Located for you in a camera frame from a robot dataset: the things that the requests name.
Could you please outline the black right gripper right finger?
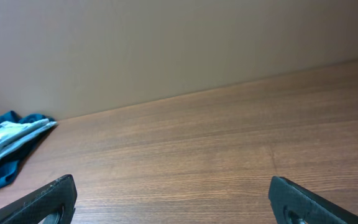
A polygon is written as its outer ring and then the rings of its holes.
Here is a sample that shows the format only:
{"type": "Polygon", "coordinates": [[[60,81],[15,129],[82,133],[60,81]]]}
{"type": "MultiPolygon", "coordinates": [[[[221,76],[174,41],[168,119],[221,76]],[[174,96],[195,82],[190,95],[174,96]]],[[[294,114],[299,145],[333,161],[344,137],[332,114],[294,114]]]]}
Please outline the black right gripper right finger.
{"type": "Polygon", "coordinates": [[[278,224],[358,224],[358,216],[286,179],[271,179],[268,199],[278,224]]]}

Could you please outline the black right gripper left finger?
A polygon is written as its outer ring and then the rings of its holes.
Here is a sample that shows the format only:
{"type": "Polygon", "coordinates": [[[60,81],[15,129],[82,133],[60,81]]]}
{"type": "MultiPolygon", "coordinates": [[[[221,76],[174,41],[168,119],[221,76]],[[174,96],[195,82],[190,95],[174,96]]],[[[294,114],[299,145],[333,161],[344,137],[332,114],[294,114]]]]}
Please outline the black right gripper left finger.
{"type": "Polygon", "coordinates": [[[0,209],[0,224],[71,223],[77,191],[66,174],[0,209]]]}

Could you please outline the light blue denim shorts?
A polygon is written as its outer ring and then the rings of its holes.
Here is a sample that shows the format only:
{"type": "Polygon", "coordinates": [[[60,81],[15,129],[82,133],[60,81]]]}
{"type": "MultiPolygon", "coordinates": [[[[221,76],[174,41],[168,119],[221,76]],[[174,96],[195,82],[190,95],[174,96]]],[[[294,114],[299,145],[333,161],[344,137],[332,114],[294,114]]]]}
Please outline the light blue denim shorts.
{"type": "Polygon", "coordinates": [[[49,119],[24,124],[10,121],[0,123],[0,160],[56,125],[56,121],[49,119]]]}

